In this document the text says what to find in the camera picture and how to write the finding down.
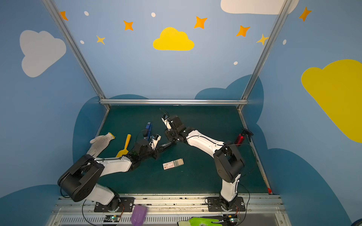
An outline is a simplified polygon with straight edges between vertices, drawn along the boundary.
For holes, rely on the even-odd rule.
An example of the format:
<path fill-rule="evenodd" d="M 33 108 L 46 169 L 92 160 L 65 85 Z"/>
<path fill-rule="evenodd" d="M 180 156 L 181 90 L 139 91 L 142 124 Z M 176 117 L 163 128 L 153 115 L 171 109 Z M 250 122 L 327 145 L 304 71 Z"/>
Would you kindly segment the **green circuit board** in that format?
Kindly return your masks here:
<path fill-rule="evenodd" d="M 120 215 L 106 215 L 103 219 L 104 223 L 118 223 L 121 220 Z"/>
<path fill-rule="evenodd" d="M 223 215 L 223 221 L 227 224 L 235 225 L 239 222 L 237 215 Z"/>

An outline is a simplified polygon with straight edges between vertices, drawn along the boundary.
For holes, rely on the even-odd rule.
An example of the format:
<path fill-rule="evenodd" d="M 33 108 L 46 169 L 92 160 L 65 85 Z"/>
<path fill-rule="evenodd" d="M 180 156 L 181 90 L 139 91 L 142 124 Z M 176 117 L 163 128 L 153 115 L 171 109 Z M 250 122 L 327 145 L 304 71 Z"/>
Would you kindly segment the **aluminium frame left post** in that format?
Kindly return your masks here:
<path fill-rule="evenodd" d="M 100 99 L 106 99 L 106 96 L 100 87 L 95 75 L 93 74 L 91 68 L 89 67 L 86 59 L 84 58 L 75 38 L 71 34 L 65 20 L 62 18 L 58 7 L 56 6 L 54 1 L 43 0 L 43 4 L 45 5 L 46 9 L 50 13 L 51 17 L 53 18 L 54 22 L 56 23 L 58 29 L 62 33 L 63 37 L 67 41 L 71 51 L 73 52 L 75 58 L 77 59 L 78 63 L 80 64 L 82 70 L 84 71 L 86 77 L 88 78 L 89 82 L 91 83 L 93 89 L 95 90 L 96 94 Z"/>

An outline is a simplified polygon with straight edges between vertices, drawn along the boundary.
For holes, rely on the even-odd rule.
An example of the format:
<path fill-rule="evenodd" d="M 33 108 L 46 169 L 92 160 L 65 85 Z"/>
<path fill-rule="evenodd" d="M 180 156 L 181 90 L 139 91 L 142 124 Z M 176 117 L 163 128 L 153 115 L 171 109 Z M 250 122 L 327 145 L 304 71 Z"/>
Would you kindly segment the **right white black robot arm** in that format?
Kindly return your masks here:
<path fill-rule="evenodd" d="M 238 197 L 238 184 L 242 169 L 245 167 L 239 150 L 234 144 L 214 140 L 192 127 L 166 129 L 165 135 L 170 141 L 180 141 L 196 147 L 213 157 L 216 170 L 222 179 L 220 202 L 224 209 L 230 209 Z"/>

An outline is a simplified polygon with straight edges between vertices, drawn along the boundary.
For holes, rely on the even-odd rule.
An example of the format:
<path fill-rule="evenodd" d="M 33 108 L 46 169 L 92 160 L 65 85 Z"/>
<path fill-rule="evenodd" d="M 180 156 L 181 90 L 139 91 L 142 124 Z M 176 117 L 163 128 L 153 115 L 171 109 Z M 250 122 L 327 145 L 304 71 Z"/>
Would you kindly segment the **white knit work glove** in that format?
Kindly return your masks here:
<path fill-rule="evenodd" d="M 108 132 L 106 135 L 100 135 L 95 137 L 90 141 L 90 149 L 87 151 L 86 154 L 89 154 L 92 157 L 99 156 L 104 149 L 107 148 L 110 141 L 115 139 L 115 136 Z"/>

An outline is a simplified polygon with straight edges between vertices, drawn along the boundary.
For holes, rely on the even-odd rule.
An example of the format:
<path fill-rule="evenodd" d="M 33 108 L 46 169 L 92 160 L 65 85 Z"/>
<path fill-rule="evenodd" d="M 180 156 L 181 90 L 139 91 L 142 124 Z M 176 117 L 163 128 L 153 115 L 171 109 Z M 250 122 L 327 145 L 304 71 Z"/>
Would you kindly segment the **left green circuit board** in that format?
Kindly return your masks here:
<path fill-rule="evenodd" d="M 103 219 L 104 223 L 118 223 L 121 220 L 120 215 L 106 215 Z"/>

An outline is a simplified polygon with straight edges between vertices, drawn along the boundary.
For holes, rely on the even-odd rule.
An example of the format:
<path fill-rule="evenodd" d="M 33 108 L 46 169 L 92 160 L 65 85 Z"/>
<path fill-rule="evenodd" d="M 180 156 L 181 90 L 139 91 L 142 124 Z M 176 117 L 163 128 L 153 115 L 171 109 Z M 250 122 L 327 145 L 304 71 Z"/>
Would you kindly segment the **red white staple box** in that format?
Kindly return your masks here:
<path fill-rule="evenodd" d="M 178 167 L 178 166 L 181 166 L 181 165 L 184 165 L 184 161 L 183 161 L 182 158 L 171 161 L 171 162 L 164 163 L 163 164 L 163 169 L 164 170 L 172 169 L 172 168 L 175 168 L 175 167 Z"/>

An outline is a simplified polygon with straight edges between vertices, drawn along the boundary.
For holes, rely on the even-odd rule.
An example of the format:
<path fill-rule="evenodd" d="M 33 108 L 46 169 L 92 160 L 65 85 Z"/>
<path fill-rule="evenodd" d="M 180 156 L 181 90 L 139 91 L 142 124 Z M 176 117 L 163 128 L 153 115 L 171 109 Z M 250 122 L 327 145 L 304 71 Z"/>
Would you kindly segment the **aluminium frame post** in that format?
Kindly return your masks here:
<path fill-rule="evenodd" d="M 100 87 L 95 75 L 93 74 L 91 68 L 89 67 L 86 59 L 84 58 L 75 38 L 71 34 L 65 20 L 62 18 L 58 7 L 56 6 L 54 1 L 43 0 L 43 4 L 45 5 L 46 9 L 50 13 L 51 17 L 53 18 L 54 22 L 56 23 L 58 29 L 62 33 L 63 37 L 67 41 L 71 51 L 73 52 L 75 58 L 77 59 L 78 63 L 80 64 L 82 70 L 84 71 L 86 77 L 88 78 L 89 82 L 91 83 L 93 89 L 95 90 L 96 94 L 100 99 L 106 99 L 106 96 Z"/>
<path fill-rule="evenodd" d="M 238 112 L 241 113 L 243 106 L 248 104 L 248 97 L 257 81 L 257 78 L 259 77 L 262 68 L 272 50 L 272 47 L 288 17 L 289 14 L 289 9 L 292 8 L 292 3 L 294 1 L 292 0 L 287 0 L 284 1 L 284 3 L 282 4 L 281 10 L 275 20 L 275 23 L 273 24 L 273 27 L 271 29 L 271 32 L 269 34 L 269 39 L 266 41 L 266 44 L 263 47 L 262 53 L 257 61 L 257 64 L 255 66 L 255 69 L 245 87 L 245 90 L 243 91 L 243 95 L 241 97 L 241 100 L 243 101 L 242 104 L 238 105 Z"/>

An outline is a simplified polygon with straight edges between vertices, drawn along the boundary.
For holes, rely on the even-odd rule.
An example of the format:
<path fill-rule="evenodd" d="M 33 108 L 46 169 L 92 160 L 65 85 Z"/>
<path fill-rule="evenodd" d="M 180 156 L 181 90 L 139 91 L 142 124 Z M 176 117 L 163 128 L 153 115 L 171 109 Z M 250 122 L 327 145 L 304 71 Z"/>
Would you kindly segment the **green work glove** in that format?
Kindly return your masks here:
<path fill-rule="evenodd" d="M 222 226 L 221 220 L 216 218 L 193 217 L 186 221 L 177 222 L 178 226 Z"/>

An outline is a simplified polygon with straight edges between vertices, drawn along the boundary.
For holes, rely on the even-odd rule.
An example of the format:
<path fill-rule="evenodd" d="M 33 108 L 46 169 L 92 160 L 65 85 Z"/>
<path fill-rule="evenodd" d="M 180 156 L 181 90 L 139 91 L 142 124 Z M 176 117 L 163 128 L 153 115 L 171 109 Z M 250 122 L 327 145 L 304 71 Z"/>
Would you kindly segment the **black stapler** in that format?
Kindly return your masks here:
<path fill-rule="evenodd" d="M 157 144 L 155 152 L 156 153 L 163 153 L 166 149 L 172 147 L 173 145 L 175 145 L 177 142 L 175 140 L 171 140 L 168 141 L 162 145 Z"/>

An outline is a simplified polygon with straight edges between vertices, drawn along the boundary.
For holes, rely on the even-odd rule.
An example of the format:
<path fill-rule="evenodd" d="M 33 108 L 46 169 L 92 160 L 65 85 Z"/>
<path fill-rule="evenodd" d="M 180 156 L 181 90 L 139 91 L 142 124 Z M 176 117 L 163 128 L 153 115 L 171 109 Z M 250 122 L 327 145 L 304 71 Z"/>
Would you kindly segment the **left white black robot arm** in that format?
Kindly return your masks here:
<path fill-rule="evenodd" d="M 90 200 L 102 205 L 118 205 L 116 192 L 98 184 L 98 180 L 109 174 L 129 172 L 148 158 L 157 159 L 159 146 L 146 140 L 136 142 L 126 155 L 116 158 L 96 158 L 83 155 L 59 179 L 59 187 L 75 202 Z"/>

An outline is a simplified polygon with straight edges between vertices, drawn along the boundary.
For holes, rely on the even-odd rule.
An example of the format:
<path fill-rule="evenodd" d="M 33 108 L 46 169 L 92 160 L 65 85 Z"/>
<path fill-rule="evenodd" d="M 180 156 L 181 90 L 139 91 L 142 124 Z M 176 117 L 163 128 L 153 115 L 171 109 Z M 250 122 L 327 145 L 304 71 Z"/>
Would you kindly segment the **right green circuit board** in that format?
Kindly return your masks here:
<path fill-rule="evenodd" d="M 239 222 L 237 215 L 223 215 L 223 221 L 227 224 L 235 225 Z"/>

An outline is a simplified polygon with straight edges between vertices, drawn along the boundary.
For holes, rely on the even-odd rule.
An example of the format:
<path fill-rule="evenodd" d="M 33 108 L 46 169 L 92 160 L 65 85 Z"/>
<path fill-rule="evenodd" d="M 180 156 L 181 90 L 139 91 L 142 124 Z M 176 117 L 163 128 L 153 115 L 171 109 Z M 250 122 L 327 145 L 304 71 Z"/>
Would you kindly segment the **aluminium front rail bed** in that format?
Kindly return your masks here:
<path fill-rule="evenodd" d="M 278 195 L 241 194 L 246 211 L 209 212 L 205 199 L 215 194 L 123 194 L 133 197 L 135 205 L 148 208 L 143 225 L 176 226 L 179 221 L 193 217 L 218 217 L 225 225 L 223 215 L 237 215 L 237 226 L 290 226 L 291 222 Z M 94 201 L 73 202 L 60 198 L 47 222 L 48 226 L 130 226 L 132 212 L 94 212 Z M 118 223 L 104 223 L 106 215 L 120 215 Z"/>

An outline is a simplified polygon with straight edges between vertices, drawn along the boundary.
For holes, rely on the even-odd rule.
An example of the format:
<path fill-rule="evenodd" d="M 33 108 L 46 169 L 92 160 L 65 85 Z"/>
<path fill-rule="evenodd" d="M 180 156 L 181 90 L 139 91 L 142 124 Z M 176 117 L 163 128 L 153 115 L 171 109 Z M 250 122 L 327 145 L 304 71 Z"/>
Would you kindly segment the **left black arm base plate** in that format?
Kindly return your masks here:
<path fill-rule="evenodd" d="M 114 197 L 107 205 L 103 205 L 97 202 L 94 208 L 94 212 L 132 212 L 133 203 L 133 197 Z"/>

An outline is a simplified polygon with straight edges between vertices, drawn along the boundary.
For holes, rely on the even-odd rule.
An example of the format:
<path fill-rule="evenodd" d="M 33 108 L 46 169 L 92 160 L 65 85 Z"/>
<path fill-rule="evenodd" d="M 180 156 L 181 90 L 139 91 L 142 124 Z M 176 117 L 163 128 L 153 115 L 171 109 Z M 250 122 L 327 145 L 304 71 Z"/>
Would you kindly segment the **yellow plastic scoop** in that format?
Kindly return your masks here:
<path fill-rule="evenodd" d="M 129 146 L 131 137 L 132 137 L 131 134 L 128 134 L 128 135 L 127 135 L 124 148 L 123 148 L 123 150 L 120 150 L 120 151 L 118 152 L 118 154 L 116 155 L 116 158 L 120 158 L 120 157 L 122 157 L 123 155 L 128 154 L 129 151 L 127 150 L 127 148 L 128 148 L 128 146 Z"/>

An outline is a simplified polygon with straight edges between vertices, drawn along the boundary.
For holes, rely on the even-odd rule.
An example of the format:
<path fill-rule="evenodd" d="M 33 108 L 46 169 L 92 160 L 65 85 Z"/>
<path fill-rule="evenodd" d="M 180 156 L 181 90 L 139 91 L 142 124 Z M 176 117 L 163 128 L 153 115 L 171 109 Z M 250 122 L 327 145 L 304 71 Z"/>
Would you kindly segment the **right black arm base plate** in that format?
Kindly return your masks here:
<path fill-rule="evenodd" d="M 224 201 L 220 197 L 210 196 L 205 199 L 209 212 L 246 211 L 246 203 L 242 197 L 236 197 L 231 202 Z"/>

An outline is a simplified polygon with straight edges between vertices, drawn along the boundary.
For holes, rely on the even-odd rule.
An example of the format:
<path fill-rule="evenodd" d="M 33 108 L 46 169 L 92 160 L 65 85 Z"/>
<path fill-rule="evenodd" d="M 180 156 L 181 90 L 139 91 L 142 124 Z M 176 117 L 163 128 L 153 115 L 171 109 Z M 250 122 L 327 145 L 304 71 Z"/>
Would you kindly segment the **red spray bottle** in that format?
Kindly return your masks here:
<path fill-rule="evenodd" d="M 251 142 L 251 138 L 253 136 L 253 132 L 251 132 L 248 129 L 242 129 L 241 133 L 237 136 L 234 144 L 239 147 L 241 146 L 243 143 L 245 143 L 245 140 L 247 140 L 249 143 Z"/>

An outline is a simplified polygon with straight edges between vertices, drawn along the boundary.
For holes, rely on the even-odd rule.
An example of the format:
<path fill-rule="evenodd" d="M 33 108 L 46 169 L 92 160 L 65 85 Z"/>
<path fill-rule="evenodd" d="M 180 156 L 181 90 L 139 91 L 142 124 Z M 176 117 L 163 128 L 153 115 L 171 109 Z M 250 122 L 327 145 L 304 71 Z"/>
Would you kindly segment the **aluminium frame rear crossbar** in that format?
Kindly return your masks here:
<path fill-rule="evenodd" d="M 244 99 L 100 99 L 103 105 L 247 105 Z"/>

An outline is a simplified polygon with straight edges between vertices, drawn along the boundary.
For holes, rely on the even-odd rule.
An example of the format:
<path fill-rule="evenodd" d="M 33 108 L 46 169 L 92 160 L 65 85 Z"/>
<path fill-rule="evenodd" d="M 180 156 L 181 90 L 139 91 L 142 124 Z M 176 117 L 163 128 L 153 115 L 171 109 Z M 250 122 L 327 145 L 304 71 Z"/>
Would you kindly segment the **aluminium frame right post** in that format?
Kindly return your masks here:
<path fill-rule="evenodd" d="M 282 4 L 281 10 L 275 20 L 275 23 L 273 24 L 273 27 L 271 29 L 271 32 L 269 34 L 269 39 L 266 41 L 266 44 L 263 47 L 262 53 L 257 61 L 257 64 L 255 66 L 255 69 L 245 87 L 245 90 L 243 91 L 243 95 L 241 97 L 241 100 L 243 101 L 242 104 L 238 105 L 238 112 L 241 113 L 243 106 L 248 104 L 248 97 L 257 81 L 257 78 L 259 77 L 262 68 L 272 50 L 272 47 L 288 17 L 289 14 L 289 9 L 292 8 L 292 3 L 294 1 L 292 0 L 287 0 L 284 1 L 284 3 Z"/>

